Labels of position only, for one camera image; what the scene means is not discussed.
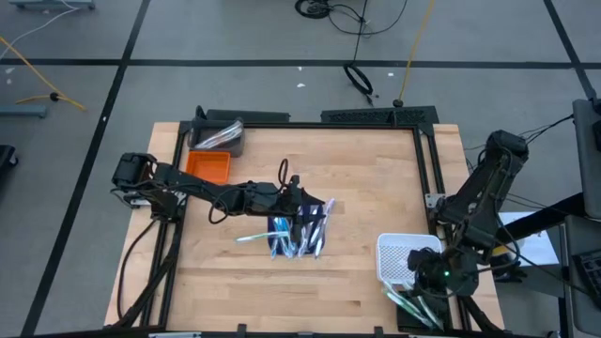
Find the grey metal floor base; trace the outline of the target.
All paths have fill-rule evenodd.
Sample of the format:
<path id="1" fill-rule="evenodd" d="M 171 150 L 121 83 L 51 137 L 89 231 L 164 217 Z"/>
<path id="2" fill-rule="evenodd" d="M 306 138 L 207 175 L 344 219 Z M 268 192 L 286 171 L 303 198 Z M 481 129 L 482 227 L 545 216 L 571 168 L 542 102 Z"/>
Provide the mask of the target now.
<path id="1" fill-rule="evenodd" d="M 0 105 L 0 116 L 33 116 L 45 118 L 47 108 L 44 105 L 38 104 L 12 104 Z"/>
<path id="2" fill-rule="evenodd" d="M 50 8 L 60 6 L 70 9 L 88 8 L 94 10 L 96 8 L 96 3 L 94 0 L 8 0 L 8 2 L 17 8 Z"/>

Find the black diagonal beam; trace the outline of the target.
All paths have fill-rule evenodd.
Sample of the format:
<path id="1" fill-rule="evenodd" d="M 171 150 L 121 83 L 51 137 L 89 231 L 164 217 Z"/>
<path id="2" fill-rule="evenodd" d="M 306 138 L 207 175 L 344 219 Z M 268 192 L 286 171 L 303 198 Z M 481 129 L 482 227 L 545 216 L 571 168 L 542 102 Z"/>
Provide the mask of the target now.
<path id="1" fill-rule="evenodd" d="M 496 239 L 502 244 L 511 243 L 514 239 L 523 239 L 546 231 L 562 223 L 567 216 L 587 216 L 583 193 L 566 197 L 558 203 L 544 207 L 533 214 L 503 225 L 496 234 Z"/>

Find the orange plastic basket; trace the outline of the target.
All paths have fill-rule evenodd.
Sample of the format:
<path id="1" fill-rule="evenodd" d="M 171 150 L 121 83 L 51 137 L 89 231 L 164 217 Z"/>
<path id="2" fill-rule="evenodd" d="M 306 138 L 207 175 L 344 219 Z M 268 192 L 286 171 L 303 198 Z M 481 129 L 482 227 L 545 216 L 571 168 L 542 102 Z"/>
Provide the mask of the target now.
<path id="1" fill-rule="evenodd" d="M 225 184 L 229 179 L 231 155 L 228 152 L 191 151 L 186 172 L 212 183 Z"/>

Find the grey translucent plastic bin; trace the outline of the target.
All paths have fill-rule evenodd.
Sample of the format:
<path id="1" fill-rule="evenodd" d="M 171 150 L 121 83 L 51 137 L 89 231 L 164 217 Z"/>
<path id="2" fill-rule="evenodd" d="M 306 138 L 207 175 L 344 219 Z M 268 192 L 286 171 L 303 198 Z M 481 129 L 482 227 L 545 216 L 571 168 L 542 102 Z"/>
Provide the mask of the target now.
<path id="1" fill-rule="evenodd" d="M 193 147 L 201 141 L 208 139 L 218 131 L 230 126 L 235 120 L 207 120 L 196 118 L 191 123 L 191 135 L 189 138 L 189 149 L 192 151 L 216 151 L 216 152 L 228 152 L 232 158 L 238 158 L 242 155 L 245 145 L 245 129 L 243 126 L 243 134 L 240 138 L 237 138 L 228 143 L 222 144 L 215 148 L 210 149 L 194 149 Z"/>

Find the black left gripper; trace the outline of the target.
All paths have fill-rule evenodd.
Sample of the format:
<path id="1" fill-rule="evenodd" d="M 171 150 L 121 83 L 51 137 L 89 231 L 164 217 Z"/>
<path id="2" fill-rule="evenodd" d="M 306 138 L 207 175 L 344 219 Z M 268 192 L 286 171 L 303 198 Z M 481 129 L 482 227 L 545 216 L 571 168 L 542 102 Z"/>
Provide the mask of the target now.
<path id="1" fill-rule="evenodd" d="M 257 183 L 255 188 L 255 211 L 268 216 L 292 217 L 300 208 L 323 206 L 325 202 L 297 184 L 277 188 L 273 183 Z"/>

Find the white perforated plastic basket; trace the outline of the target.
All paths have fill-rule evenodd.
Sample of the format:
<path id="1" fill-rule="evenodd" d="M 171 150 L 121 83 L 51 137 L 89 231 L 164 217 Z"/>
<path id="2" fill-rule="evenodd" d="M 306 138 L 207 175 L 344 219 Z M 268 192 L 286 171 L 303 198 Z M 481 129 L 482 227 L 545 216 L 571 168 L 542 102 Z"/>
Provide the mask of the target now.
<path id="1" fill-rule="evenodd" d="M 377 277 L 392 285 L 412 284 L 414 272 L 408 268 L 411 251 L 423 248 L 442 252 L 440 239 L 432 235 L 382 233 L 377 240 Z"/>

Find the black caster foot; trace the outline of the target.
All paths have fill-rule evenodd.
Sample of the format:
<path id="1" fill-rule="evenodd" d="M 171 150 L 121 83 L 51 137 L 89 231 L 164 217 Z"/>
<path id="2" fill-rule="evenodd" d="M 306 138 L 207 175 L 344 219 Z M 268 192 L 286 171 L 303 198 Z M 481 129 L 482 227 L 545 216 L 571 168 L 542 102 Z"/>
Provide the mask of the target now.
<path id="1" fill-rule="evenodd" d="M 10 145 L 0 145 L 0 170 L 7 170 L 19 163 L 16 148 Z"/>

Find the green toothbrush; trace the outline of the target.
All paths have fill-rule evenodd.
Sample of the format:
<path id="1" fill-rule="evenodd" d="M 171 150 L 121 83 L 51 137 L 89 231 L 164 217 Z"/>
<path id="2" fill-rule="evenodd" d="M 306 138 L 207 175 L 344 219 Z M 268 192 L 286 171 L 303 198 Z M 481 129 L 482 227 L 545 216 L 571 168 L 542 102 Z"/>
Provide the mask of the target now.
<path id="1" fill-rule="evenodd" d="M 436 325 L 439 330 L 444 330 L 443 322 L 438 317 L 438 315 L 428 306 L 423 296 L 418 296 L 417 300 L 422 306 L 424 312 L 429 317 L 429 319 Z"/>
<path id="2" fill-rule="evenodd" d="M 396 305 L 400 306 L 409 315 L 413 316 L 422 324 L 427 326 L 429 329 L 436 328 L 436 325 L 429 319 L 421 305 L 418 307 L 411 300 L 402 296 L 390 283 L 383 282 L 382 284 L 382 293 L 386 297 L 392 300 Z"/>
<path id="3" fill-rule="evenodd" d="M 257 240 L 257 239 L 261 239 L 261 238 L 278 237 L 280 235 L 281 235 L 280 232 L 267 232 L 267 233 L 261 233 L 261 234 L 236 238 L 235 242 L 248 242 L 248 241 Z"/>

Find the black plastic tray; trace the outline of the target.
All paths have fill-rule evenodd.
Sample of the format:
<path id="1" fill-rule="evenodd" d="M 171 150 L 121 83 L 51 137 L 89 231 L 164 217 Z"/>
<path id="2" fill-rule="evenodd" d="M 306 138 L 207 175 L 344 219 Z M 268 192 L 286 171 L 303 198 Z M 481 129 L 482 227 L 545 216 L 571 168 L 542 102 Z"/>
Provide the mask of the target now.
<path id="1" fill-rule="evenodd" d="M 420 307 L 420 303 L 417 300 L 418 296 L 411 296 L 405 290 L 398 291 L 402 296 L 411 300 L 415 305 Z M 443 299 L 431 298 L 429 296 L 423 296 L 428 306 L 438 315 L 442 320 L 444 330 L 452 327 L 452 320 L 450 315 L 450 308 L 448 302 Z M 399 331 L 406 330 L 410 332 L 443 332 L 438 328 L 429 329 L 427 326 L 422 324 L 413 316 L 405 312 L 400 306 L 396 308 L 396 322 Z"/>

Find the blue toothbrush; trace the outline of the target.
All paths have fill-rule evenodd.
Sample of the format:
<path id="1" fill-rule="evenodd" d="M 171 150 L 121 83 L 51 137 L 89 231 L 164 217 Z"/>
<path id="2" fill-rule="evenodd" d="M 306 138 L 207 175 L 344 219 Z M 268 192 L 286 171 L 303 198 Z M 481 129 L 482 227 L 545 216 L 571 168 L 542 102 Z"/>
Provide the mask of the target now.
<path id="1" fill-rule="evenodd" d="M 270 247 L 270 257 L 274 259 L 278 255 L 278 245 L 279 245 L 279 237 L 280 237 L 280 219 L 272 218 L 271 219 L 271 229 L 274 235 L 272 236 L 272 242 Z"/>
<path id="2" fill-rule="evenodd" d="M 288 219 L 280 219 L 280 228 L 282 231 L 285 231 L 285 235 L 282 237 L 284 255 L 287 258 L 292 258 L 296 254 L 297 248 L 296 243 L 290 237 L 291 226 L 289 225 Z"/>

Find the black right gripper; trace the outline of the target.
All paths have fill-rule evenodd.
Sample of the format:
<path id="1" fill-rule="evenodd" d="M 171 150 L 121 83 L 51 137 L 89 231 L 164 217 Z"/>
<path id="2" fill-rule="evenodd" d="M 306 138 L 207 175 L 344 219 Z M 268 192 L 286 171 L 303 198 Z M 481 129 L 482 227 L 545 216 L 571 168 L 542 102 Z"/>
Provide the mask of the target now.
<path id="1" fill-rule="evenodd" d="M 414 293 L 431 298 L 469 297 L 479 285 L 476 256 L 457 248 L 443 253 L 424 247 L 411 250 L 408 269 L 414 272 Z"/>

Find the black perforated panel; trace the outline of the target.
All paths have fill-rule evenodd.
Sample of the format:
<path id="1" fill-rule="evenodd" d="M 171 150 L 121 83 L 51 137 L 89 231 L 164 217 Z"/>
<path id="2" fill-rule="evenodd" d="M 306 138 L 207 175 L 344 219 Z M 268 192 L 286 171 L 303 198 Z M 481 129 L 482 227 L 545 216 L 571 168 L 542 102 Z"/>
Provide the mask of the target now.
<path id="1" fill-rule="evenodd" d="M 353 110 L 329 110 L 320 115 L 325 123 L 358 123 L 417 125 L 420 123 L 439 124 L 434 106 L 388 107 Z"/>

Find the black flat plate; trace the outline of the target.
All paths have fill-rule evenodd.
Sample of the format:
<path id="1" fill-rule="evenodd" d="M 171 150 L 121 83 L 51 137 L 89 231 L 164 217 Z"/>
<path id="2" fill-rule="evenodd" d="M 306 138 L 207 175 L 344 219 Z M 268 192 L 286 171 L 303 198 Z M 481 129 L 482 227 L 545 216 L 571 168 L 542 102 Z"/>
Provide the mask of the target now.
<path id="1" fill-rule="evenodd" d="M 290 114 L 279 112 L 241 111 L 241 110 L 208 110 L 209 120 L 235 120 L 241 119 L 249 123 L 261 122 L 289 122 Z"/>

